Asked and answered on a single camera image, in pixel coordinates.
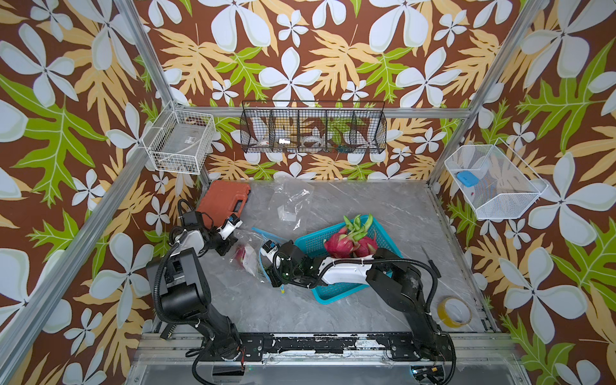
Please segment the red plastic tool case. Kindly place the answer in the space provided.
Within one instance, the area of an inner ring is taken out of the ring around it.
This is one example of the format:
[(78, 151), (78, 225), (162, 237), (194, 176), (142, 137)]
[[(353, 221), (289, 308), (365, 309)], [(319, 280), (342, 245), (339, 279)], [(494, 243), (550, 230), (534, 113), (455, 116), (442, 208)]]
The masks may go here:
[(197, 212), (202, 213), (207, 228), (221, 227), (232, 214), (238, 218), (242, 216), (250, 192), (251, 188), (247, 183), (213, 181), (201, 199)]

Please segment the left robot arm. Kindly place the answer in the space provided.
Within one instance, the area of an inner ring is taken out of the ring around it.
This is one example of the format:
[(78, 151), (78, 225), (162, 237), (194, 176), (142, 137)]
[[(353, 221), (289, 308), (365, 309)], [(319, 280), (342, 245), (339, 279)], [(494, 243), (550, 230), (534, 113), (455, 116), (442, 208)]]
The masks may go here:
[(198, 212), (185, 199), (179, 200), (177, 211), (181, 224), (169, 233), (170, 249), (159, 262), (146, 266), (155, 312), (165, 325), (160, 337), (168, 340), (176, 327), (190, 326), (203, 336), (198, 356), (237, 359), (241, 337), (230, 318), (214, 307), (200, 258), (211, 250), (225, 256), (237, 242), (233, 232), (242, 221), (233, 213), (223, 226), (208, 227), (203, 218), (209, 215)]

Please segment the blue object in basket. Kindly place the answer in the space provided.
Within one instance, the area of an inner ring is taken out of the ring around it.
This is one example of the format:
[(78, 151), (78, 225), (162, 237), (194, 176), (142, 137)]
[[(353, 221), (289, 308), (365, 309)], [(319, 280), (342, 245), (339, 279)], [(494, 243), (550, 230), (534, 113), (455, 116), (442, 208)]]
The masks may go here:
[(460, 182), (465, 188), (471, 188), (478, 185), (481, 179), (475, 176), (468, 170), (460, 171), (456, 174), (457, 181)]

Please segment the teal plastic basket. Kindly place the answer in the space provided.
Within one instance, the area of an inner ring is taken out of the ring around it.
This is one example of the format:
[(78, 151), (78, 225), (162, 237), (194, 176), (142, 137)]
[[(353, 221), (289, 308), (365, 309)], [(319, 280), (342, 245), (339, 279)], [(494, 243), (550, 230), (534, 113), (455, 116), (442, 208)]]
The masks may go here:
[[(317, 263), (319, 267), (325, 267), (332, 262), (332, 259), (329, 259), (325, 241), (328, 241), (345, 226), (345, 223), (339, 223), (304, 235), (295, 240), (295, 245), (309, 258), (325, 258), (325, 261)], [(376, 241), (379, 248), (387, 249), (399, 257), (402, 256), (396, 244), (376, 219), (367, 229), (367, 237)], [(330, 268), (322, 278), (325, 285), (317, 286), (312, 290), (316, 301), (322, 305), (329, 305), (367, 288), (366, 273), (369, 268), (368, 265), (348, 263)]]

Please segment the dragon fruit bag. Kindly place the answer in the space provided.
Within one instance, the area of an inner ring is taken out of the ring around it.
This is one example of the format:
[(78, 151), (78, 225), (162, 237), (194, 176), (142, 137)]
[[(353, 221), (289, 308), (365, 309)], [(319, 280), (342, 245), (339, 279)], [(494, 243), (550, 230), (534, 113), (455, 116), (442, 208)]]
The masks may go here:
[(236, 261), (239, 266), (244, 266), (245, 259), (247, 255), (247, 250), (245, 245), (239, 245), (234, 254), (234, 261)]
[(360, 217), (356, 217), (353, 221), (352, 239), (355, 242), (354, 254), (357, 258), (364, 258), (369, 255), (373, 255), (378, 249), (377, 241), (368, 236), (368, 231), (373, 222), (374, 218), (371, 214), (368, 215), (364, 223), (361, 222)]
[(359, 244), (355, 240), (355, 223), (344, 217), (345, 226), (323, 242), (328, 255), (332, 258), (350, 258)]

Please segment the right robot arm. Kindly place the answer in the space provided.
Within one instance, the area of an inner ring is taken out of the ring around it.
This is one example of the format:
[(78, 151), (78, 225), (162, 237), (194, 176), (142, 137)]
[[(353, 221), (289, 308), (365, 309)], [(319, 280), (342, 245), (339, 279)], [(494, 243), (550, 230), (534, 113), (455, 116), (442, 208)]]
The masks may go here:
[(390, 308), (399, 311), (411, 328), (412, 352), (419, 360), (454, 361), (449, 334), (431, 314), (441, 273), (427, 263), (399, 257), (378, 248), (360, 258), (312, 258), (292, 241), (282, 245), (266, 242), (260, 254), (273, 287), (291, 285), (308, 290), (342, 284), (372, 288)]

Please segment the zip-top bag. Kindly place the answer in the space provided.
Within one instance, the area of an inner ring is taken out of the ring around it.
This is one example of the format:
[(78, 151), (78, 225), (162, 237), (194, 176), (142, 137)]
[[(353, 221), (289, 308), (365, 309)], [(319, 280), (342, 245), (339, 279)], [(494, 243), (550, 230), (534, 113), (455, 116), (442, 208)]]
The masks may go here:
[(306, 225), (311, 211), (314, 186), (304, 181), (280, 180), (268, 205), (268, 221), (280, 234), (299, 231)]
[[(255, 278), (258, 282), (269, 284), (271, 287), (274, 287), (269, 275), (266, 273), (267, 267), (263, 266), (261, 263), (260, 255), (261, 246), (269, 239), (264, 238), (260, 233), (243, 229), (236, 229), (233, 235), (237, 238), (237, 242), (232, 248), (232, 263), (239, 268), (242, 268), (245, 272), (247, 272), (247, 274)], [(239, 264), (234, 261), (234, 254), (239, 245), (245, 245), (247, 250), (244, 266), (239, 266)], [(282, 294), (285, 294), (286, 292), (285, 285), (274, 288), (278, 288)]]

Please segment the black mounting base rail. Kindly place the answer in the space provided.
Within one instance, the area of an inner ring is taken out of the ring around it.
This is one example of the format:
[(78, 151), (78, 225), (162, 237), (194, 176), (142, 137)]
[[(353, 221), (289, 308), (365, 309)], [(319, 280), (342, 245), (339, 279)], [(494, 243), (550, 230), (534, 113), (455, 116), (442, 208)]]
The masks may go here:
[(449, 361), (453, 342), (446, 333), (435, 337), (435, 345), (422, 344), (412, 332), (382, 333), (241, 333), (249, 362), (268, 356), (351, 358), (381, 355), (394, 362)]

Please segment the yellow tape roll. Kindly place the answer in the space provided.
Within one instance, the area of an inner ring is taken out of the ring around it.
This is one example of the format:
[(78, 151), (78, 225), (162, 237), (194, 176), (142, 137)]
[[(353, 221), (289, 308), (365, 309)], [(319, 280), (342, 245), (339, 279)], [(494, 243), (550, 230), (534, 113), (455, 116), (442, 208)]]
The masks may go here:
[(468, 325), (473, 317), (468, 304), (453, 296), (444, 298), (438, 304), (437, 314), (444, 325), (452, 328), (461, 328)]

